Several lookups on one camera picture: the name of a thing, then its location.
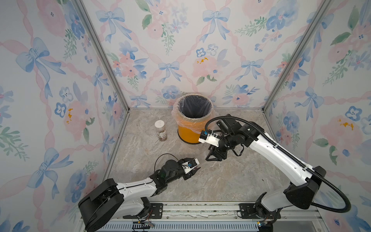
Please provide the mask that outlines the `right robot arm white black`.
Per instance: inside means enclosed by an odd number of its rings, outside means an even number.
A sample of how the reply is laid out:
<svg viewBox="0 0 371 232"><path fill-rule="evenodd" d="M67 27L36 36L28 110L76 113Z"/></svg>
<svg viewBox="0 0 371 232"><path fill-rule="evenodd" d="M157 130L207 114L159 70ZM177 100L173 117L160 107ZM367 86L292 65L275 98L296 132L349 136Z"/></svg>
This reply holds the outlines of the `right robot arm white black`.
<svg viewBox="0 0 371 232"><path fill-rule="evenodd" d="M218 130L202 130L199 141L208 143L207 161L223 161L227 153L237 146L250 148L261 154L290 180L287 188L263 193L254 203L250 215L267 218L276 216L280 210L295 206L309 209L326 174L321 167L305 164L276 143L258 124L226 115L215 118Z"/></svg>

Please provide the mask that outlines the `white-lidded flower tea jar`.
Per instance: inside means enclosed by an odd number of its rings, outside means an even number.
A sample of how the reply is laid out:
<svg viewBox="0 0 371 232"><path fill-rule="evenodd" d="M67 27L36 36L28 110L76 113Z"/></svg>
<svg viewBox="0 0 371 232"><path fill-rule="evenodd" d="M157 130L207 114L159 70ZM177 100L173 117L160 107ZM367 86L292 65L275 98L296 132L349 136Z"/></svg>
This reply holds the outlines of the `white-lidded flower tea jar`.
<svg viewBox="0 0 371 232"><path fill-rule="evenodd" d="M159 141L163 142L167 140L167 132L165 127L165 122L163 120L157 120L155 122L155 128L157 131L157 136Z"/></svg>

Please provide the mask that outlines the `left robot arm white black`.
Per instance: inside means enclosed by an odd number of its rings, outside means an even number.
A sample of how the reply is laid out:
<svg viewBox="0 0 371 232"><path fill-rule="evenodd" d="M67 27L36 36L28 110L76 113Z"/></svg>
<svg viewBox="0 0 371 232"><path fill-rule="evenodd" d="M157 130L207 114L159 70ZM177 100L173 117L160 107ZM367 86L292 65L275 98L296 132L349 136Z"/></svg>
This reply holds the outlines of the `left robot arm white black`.
<svg viewBox="0 0 371 232"><path fill-rule="evenodd" d="M78 203L85 230L95 232L116 216L147 217L151 208L149 198L164 192L175 180L190 179L199 165L197 158L170 159L141 181L117 183L112 178L103 181Z"/></svg>

